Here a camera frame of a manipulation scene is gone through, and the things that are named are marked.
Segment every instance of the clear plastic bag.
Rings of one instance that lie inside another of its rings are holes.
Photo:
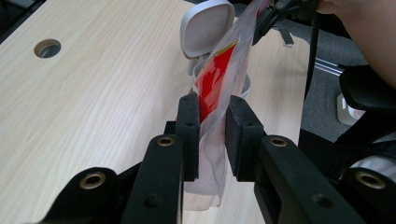
[[[268,0],[250,3],[220,40],[195,81],[200,103],[199,179],[185,182],[184,208],[206,210],[219,206],[227,172],[224,144],[225,112],[231,95],[240,95],[259,8]]]

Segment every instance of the desk surface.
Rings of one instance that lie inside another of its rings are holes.
[[[149,139],[188,93],[179,25],[192,4],[49,0],[0,46],[0,220],[39,221],[65,184],[90,167],[117,173],[140,162]],[[35,45],[58,40],[40,59]],[[265,131],[298,141],[308,44],[270,31],[253,47],[247,101]],[[227,177],[220,208],[184,223],[263,223],[249,183]]]

